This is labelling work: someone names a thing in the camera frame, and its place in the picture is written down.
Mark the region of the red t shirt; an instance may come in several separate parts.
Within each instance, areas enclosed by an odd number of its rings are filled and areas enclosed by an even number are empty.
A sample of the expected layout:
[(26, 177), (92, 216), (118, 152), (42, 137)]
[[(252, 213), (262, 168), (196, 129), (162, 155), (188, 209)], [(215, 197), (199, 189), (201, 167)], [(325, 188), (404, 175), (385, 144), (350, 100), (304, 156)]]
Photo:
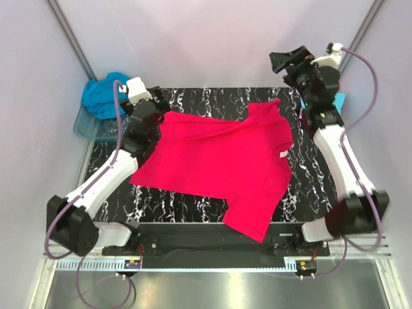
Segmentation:
[(131, 184), (225, 200), (224, 224), (262, 242), (292, 177), (292, 131), (279, 105), (251, 103), (242, 121), (168, 112)]

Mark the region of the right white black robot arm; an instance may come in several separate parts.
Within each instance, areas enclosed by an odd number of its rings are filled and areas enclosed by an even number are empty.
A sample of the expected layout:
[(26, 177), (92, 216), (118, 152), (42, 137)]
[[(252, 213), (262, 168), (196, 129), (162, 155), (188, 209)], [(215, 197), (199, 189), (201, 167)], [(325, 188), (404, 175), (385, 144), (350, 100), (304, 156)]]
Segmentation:
[(376, 233), (369, 250), (382, 241), (381, 220), (389, 205), (388, 193), (376, 190), (351, 149), (347, 132), (358, 123), (345, 125), (335, 105), (342, 53), (349, 52), (340, 43), (330, 43), (322, 57), (315, 57), (305, 46), (269, 55), (272, 71), (285, 71), (284, 83), (301, 97), (301, 122), (327, 163), (338, 199), (325, 216), (299, 227), (292, 247), (300, 255), (309, 254), (315, 242), (348, 239), (350, 235)]

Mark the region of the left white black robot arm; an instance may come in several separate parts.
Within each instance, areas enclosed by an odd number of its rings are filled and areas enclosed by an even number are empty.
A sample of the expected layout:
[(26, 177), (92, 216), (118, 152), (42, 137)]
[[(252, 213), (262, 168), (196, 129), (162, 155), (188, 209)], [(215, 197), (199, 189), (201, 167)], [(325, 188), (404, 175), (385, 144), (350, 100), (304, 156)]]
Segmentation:
[(46, 207), (46, 239), (44, 251), (49, 258), (49, 242), (68, 249), (70, 254), (86, 256), (94, 248), (117, 247), (126, 255), (138, 250), (139, 239), (133, 228), (125, 223), (94, 222), (98, 210), (107, 198), (143, 166), (161, 139), (160, 125), (169, 105), (159, 87), (147, 89), (141, 78), (126, 83), (113, 83), (115, 110), (120, 110), (119, 93), (127, 95), (126, 109), (130, 111), (127, 128), (118, 120), (116, 149), (108, 160), (82, 185), (61, 198), (50, 198)]

